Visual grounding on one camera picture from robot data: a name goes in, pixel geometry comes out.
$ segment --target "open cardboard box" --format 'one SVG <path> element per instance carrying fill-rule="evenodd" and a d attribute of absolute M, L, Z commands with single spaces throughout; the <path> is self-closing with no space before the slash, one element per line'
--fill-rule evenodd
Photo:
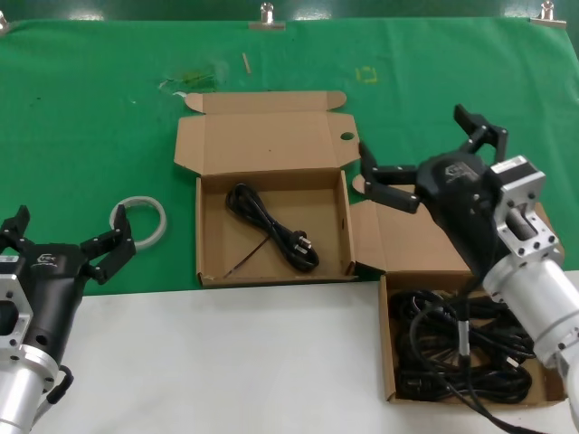
<path fill-rule="evenodd" d="M 536 211 L 548 224 L 540 204 Z M 364 201 L 352 206 L 351 215 L 353 230 L 358 232 L 354 238 L 356 257 L 375 269 L 386 270 L 379 288 L 385 398 L 390 402 L 415 402 L 396 394 L 394 370 L 398 357 L 392 342 L 398 330 L 396 321 L 388 315 L 388 299 L 397 291 L 416 288 L 456 293 L 471 278 L 469 268 L 423 205 L 411 215 Z M 535 359 L 526 361 L 524 367 L 533 377 L 528 396 L 517 405 L 491 403 L 490 407 L 545 406 L 565 399 L 557 372 L 545 369 Z M 441 403 L 459 402 L 448 399 Z"/>
<path fill-rule="evenodd" d="M 196 186 L 196 269 L 205 287 L 350 280 L 354 244 L 346 178 L 359 158 L 354 118 L 329 112 L 342 92 L 189 94 L 203 116 L 181 118 L 175 162 L 200 175 Z M 305 231 L 319 255 L 310 273 L 295 270 L 263 231 L 225 206 L 245 183 L 268 212 L 292 231 Z"/>

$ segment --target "metal clip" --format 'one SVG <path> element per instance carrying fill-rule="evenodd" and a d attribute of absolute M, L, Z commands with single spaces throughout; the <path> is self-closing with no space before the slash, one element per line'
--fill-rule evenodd
<path fill-rule="evenodd" d="M 0 36 L 4 36 L 10 30 L 10 24 L 6 21 L 4 14 L 0 11 Z"/>
<path fill-rule="evenodd" d="M 567 21 L 557 21 L 555 19 L 555 5 L 551 0 L 545 0 L 545 2 L 541 4 L 541 14 L 539 14 L 537 18 L 531 18 L 531 23 L 560 29 L 567 27 Z"/>
<path fill-rule="evenodd" d="M 271 3 L 261 4 L 261 21 L 250 23 L 253 30 L 286 30 L 286 24 L 282 21 L 276 22 L 273 19 L 273 5 Z"/>

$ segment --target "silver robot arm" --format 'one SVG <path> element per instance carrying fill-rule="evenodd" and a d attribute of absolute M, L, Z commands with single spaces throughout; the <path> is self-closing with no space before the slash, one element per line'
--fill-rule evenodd
<path fill-rule="evenodd" d="M 86 283 L 106 283 L 136 253 L 122 206 L 114 230 L 79 246 L 27 240 L 29 220 L 22 206 L 0 225 L 0 434 L 28 434 L 62 398 L 73 377 L 61 360 Z M 6 248 L 19 255 L 1 256 Z"/>
<path fill-rule="evenodd" d="M 490 169 L 501 174 L 524 164 L 518 156 Z M 579 290 L 560 267 L 558 238 L 535 212 L 544 181 L 545 174 L 535 171 L 501 187 L 494 220 L 510 253 L 490 270 L 483 287 L 527 330 L 537 359 L 557 369 L 579 430 Z M 528 192 L 534 194 L 529 198 Z"/>

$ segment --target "black cable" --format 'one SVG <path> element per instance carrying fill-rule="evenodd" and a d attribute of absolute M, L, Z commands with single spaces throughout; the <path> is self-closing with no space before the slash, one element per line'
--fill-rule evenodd
<path fill-rule="evenodd" d="M 425 370 L 413 353 L 407 333 L 413 319 L 430 303 L 446 301 L 431 291 L 403 291 L 390 299 L 391 317 L 401 323 L 402 332 L 395 341 L 400 368 L 396 372 L 396 390 L 406 399 L 439 401 L 452 396 L 434 373 Z M 472 371 L 472 388 L 490 401 L 512 404 L 524 400 L 532 384 L 530 374 L 521 364 L 534 358 L 533 342 L 504 305 L 488 297 L 469 300 L 470 318 L 484 319 L 484 326 L 470 328 L 470 347 L 476 349 L 483 363 Z M 448 303 L 427 315 L 417 330 L 422 354 L 460 393 L 468 393 L 469 378 L 453 363 L 458 356 L 457 318 Z"/>
<path fill-rule="evenodd" d="M 64 377 L 62 378 L 61 382 L 54 386 L 54 388 L 46 395 L 46 400 L 51 405 L 54 405 L 61 400 L 66 391 L 68 391 L 72 386 L 72 382 L 74 381 L 71 370 L 63 364 L 61 365 L 59 371 L 64 373 Z"/>
<path fill-rule="evenodd" d="M 227 194 L 225 204 L 245 221 L 265 231 L 293 268 L 309 272 L 319 265 L 318 254 L 311 246 L 308 235 L 304 231 L 290 231 L 271 217 L 260 196 L 251 187 L 235 185 Z"/>
<path fill-rule="evenodd" d="M 466 370 L 467 387 L 469 388 L 469 395 L 472 398 L 473 402 L 468 401 L 462 395 L 462 393 L 460 393 L 457 389 L 455 389 L 454 386 L 450 382 L 448 382 L 441 373 L 439 373 L 438 369 L 431 363 L 431 361 L 429 359 L 427 359 L 426 357 L 424 357 L 424 355 L 422 354 L 420 343 L 418 342 L 418 339 L 417 339 L 418 327 L 419 327 L 420 323 L 422 322 L 422 320 L 430 313 L 440 309 L 441 307 L 443 307 L 445 305 L 447 307 L 450 307 L 453 304 L 466 302 L 470 293 L 472 293 L 479 285 L 480 285 L 479 279 L 471 280 L 458 296 L 451 298 L 449 300 L 442 299 L 442 300 L 439 300 L 437 302 L 431 303 L 414 318 L 414 320 L 410 324 L 410 332 L 409 332 L 411 347 L 413 349 L 414 356 L 422 362 L 422 365 L 426 369 L 428 369 L 429 371 L 434 373 L 435 374 L 434 378 L 440 384 L 442 384 L 444 387 L 448 388 L 448 390 L 451 391 L 451 393 L 460 402 L 462 402 L 463 404 L 468 406 L 470 409 L 476 411 L 478 414 L 487 418 L 491 423 L 493 423 L 498 428 L 503 429 L 504 431 L 506 431 L 510 434 L 543 434 L 543 433 L 540 433 L 538 431 L 533 431 L 531 429 L 526 429 L 526 428 L 510 425 L 509 423 L 506 423 L 503 420 L 495 418 L 485 408 L 485 406 L 482 404 L 482 402 L 479 400 L 476 392 L 473 390 L 473 387 L 472 387 L 472 381 L 470 380 L 470 371 Z M 466 359 L 468 360 L 468 363 L 466 363 L 467 366 L 470 366 L 470 358 L 466 357 Z"/>

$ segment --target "tangled black cables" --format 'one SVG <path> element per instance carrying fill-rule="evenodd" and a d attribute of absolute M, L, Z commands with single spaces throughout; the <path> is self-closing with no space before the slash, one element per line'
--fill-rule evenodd
<path fill-rule="evenodd" d="M 275 220 L 268 213 L 260 196 L 250 186 L 246 184 L 235 185 L 227 194 L 225 204 L 227 208 L 249 224 L 267 233 L 267 238 L 234 269 L 241 266 L 269 239 L 275 241 L 284 259 L 294 269 L 310 272 L 319 265 L 318 254 L 309 242 L 308 235 L 304 231 L 290 231 Z"/>
<path fill-rule="evenodd" d="M 534 358 L 533 342 L 506 305 L 488 297 L 470 298 L 471 322 L 469 341 L 479 364 L 470 375 L 456 363 L 459 337 L 457 313 L 448 296 L 428 290 L 402 291 L 390 299 L 391 318 L 399 321 L 400 333 L 395 339 L 399 357 L 396 390 L 404 398 L 418 401 L 439 401 L 453 393 L 437 379 L 442 375 L 458 392 L 469 393 L 469 387 L 481 398 L 500 403 L 524 400 L 532 384 L 531 375 L 520 365 Z M 417 343 L 438 373 L 425 367 L 415 356 L 410 326 L 426 307 L 440 304 L 428 313 L 416 330 Z"/>

